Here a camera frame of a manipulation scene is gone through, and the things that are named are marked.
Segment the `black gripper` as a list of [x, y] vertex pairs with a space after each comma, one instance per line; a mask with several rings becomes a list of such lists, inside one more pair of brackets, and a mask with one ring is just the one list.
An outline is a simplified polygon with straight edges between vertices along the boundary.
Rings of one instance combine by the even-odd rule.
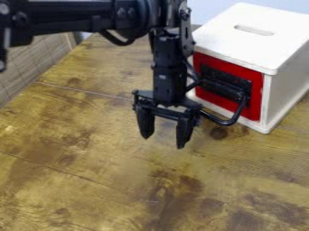
[[178, 121], [176, 146], [182, 149], [191, 139], [192, 128], [198, 125], [202, 105], [183, 97], [179, 101], [155, 99], [153, 91], [133, 90], [132, 109], [136, 113], [140, 135], [147, 139], [155, 132], [155, 117]]

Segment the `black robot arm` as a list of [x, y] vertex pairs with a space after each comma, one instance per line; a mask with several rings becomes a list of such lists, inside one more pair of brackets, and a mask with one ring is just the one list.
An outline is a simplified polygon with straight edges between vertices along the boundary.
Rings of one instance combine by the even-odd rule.
[[153, 134], [159, 116], [178, 122], [176, 146], [183, 148], [202, 109], [186, 98], [196, 86], [187, 80], [198, 79], [188, 63], [195, 42], [187, 0], [0, 0], [0, 73], [9, 48], [61, 32], [96, 32], [117, 46], [148, 38], [153, 88], [132, 92], [132, 109], [144, 138]]

